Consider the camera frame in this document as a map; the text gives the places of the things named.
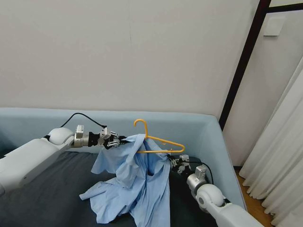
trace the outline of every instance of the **wooden floor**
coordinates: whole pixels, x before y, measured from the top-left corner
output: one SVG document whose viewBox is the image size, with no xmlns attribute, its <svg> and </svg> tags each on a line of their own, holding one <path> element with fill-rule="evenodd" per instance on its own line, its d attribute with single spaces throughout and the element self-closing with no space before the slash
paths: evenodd
<svg viewBox="0 0 303 227">
<path fill-rule="evenodd" d="M 244 196 L 244 200 L 246 202 L 248 212 L 265 227 L 271 227 L 272 225 L 270 224 L 270 222 L 272 220 L 272 216 L 264 213 L 265 208 L 261 206 L 262 200 L 253 199 L 246 193 L 248 187 L 244 187 L 242 185 L 242 183 L 244 182 L 244 178 L 239 176 L 240 169 L 235 168 L 235 171 L 237 174 L 238 181 L 241 185 L 241 190 Z"/>
</svg>

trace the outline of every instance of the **light blue bed frame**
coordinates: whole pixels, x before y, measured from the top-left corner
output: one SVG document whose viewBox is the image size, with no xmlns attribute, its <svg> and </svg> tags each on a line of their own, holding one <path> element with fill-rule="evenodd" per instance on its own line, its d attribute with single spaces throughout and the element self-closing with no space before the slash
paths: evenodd
<svg viewBox="0 0 303 227">
<path fill-rule="evenodd" d="M 0 151 L 15 149 L 28 141 L 41 138 L 60 127 L 73 113 L 82 112 L 120 135 L 144 133 L 140 122 L 147 121 L 149 135 L 184 144 L 185 153 L 207 163 L 214 175 L 214 184 L 235 204 L 246 208 L 237 177 L 226 149 L 222 131 L 214 116 L 193 113 L 78 111 L 28 108 L 0 108 Z M 76 115 L 65 126 L 75 131 L 78 124 L 85 131 L 97 133 L 100 127 Z M 71 149 L 99 152 L 100 147 Z"/>
</svg>

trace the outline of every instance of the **white curtain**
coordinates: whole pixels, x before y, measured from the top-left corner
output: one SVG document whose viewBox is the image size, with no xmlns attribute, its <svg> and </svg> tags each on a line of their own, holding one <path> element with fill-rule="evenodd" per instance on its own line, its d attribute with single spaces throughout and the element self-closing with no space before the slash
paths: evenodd
<svg viewBox="0 0 303 227">
<path fill-rule="evenodd" d="M 240 171 L 278 227 L 303 227 L 303 58 Z"/>
</svg>

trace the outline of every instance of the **light switch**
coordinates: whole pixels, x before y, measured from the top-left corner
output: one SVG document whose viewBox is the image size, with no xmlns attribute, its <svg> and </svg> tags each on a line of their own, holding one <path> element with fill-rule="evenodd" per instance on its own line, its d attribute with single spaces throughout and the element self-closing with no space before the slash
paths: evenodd
<svg viewBox="0 0 303 227">
<path fill-rule="evenodd" d="M 285 16 L 270 17 L 264 30 L 264 36 L 278 36 L 281 32 L 285 20 Z"/>
</svg>

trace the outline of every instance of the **dark wooden door frame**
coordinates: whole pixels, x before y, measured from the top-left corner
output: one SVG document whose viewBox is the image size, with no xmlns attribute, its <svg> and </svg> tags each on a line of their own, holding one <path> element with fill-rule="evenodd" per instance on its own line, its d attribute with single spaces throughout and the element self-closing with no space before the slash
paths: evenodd
<svg viewBox="0 0 303 227">
<path fill-rule="evenodd" d="M 240 87 L 242 78 L 244 76 L 245 70 L 249 63 L 252 51 L 255 47 L 258 35 L 260 33 L 261 27 L 263 25 L 265 16 L 267 13 L 276 13 L 276 12 L 287 12 L 287 11 L 295 11 L 295 10 L 303 10 L 303 3 L 292 4 L 292 5 L 284 5 L 284 6 L 276 6 L 269 7 L 271 0 L 260 0 L 255 16 L 251 23 L 250 31 L 248 33 L 237 69 L 232 79 L 232 84 L 229 89 L 228 95 L 226 97 L 224 107 L 219 119 L 219 124 L 221 129 L 224 129 L 226 124 L 228 115 L 231 111 L 232 104 L 237 95 L 238 89 Z"/>
</svg>

